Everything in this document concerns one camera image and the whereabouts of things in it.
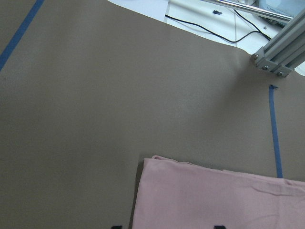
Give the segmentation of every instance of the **metal bar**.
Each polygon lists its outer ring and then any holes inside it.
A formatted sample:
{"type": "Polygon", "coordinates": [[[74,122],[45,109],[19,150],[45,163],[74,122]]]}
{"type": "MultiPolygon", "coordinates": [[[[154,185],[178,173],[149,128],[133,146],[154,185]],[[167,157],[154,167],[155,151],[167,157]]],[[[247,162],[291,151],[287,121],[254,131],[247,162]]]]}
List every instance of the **metal bar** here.
{"type": "Polygon", "coordinates": [[[225,0],[201,0],[201,1],[206,1],[209,3],[213,3],[216,5],[220,6],[226,6],[229,8],[233,8],[235,10],[241,10],[247,13],[255,14],[264,18],[269,18],[273,19],[276,21],[281,21],[281,22],[289,22],[293,17],[282,15],[279,13],[274,13],[268,10],[264,10],[255,6],[249,6],[241,3],[236,3],[236,2],[230,2],[230,1],[225,1],[225,0]]]}

